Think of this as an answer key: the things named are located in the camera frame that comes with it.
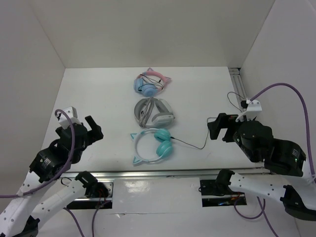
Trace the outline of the teal cat-ear headphones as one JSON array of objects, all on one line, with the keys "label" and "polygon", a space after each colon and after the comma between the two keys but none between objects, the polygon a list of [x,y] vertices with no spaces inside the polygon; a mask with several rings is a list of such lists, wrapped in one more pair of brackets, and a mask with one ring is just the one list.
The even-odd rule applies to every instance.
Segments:
[{"label": "teal cat-ear headphones", "polygon": [[[160,142],[160,145],[156,149],[156,158],[148,159],[143,158],[137,151],[138,141],[147,134],[153,134],[154,138]],[[139,165],[141,163],[157,163],[170,156],[173,152],[173,146],[171,142],[171,134],[164,128],[147,128],[139,133],[130,133],[130,137],[134,143],[134,157],[132,165]]]}]

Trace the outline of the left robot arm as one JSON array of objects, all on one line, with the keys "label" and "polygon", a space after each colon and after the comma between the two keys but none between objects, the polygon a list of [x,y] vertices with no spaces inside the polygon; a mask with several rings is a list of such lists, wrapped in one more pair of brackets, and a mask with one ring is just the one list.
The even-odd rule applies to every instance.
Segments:
[{"label": "left robot arm", "polygon": [[17,194],[0,215],[2,237],[35,237],[43,225],[56,213],[77,198],[105,200],[106,186],[90,172],[80,172],[62,190],[42,200],[48,189],[72,164],[80,161],[82,152],[94,142],[103,139],[101,127],[91,116],[85,117],[90,130],[76,117],[59,112],[60,127],[56,129],[59,139],[38,152],[30,165],[25,181]]}]

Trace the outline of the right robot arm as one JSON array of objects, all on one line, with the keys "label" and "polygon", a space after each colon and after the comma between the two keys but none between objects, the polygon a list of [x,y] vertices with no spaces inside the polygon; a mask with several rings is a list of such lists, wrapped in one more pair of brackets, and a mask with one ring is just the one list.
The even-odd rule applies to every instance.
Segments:
[{"label": "right robot arm", "polygon": [[216,190],[251,193],[283,204],[285,212],[305,221],[316,219],[316,185],[310,163],[301,147],[288,140],[273,137],[272,129],[259,121],[239,121],[237,115],[220,113],[207,124],[211,140],[216,140],[221,129],[226,129],[223,141],[234,142],[253,162],[262,162],[270,172],[284,176],[289,184],[264,183],[221,169],[215,180]]}]

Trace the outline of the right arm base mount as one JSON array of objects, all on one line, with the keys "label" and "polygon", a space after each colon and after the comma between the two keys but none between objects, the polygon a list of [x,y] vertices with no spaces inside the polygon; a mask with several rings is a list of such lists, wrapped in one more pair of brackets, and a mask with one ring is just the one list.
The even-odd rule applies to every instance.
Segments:
[{"label": "right arm base mount", "polygon": [[215,180],[200,180],[199,192],[201,193],[202,207],[247,205],[244,193],[233,192],[227,188],[219,188]]}]

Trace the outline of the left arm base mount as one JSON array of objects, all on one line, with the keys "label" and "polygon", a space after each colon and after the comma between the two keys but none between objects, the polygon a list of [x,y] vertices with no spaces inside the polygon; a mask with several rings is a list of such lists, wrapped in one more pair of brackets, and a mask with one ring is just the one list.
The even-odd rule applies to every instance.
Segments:
[{"label": "left arm base mount", "polygon": [[69,210],[93,210],[103,205],[101,209],[112,209],[113,187],[113,182],[99,182],[93,194],[75,199],[67,205],[67,208]]}]

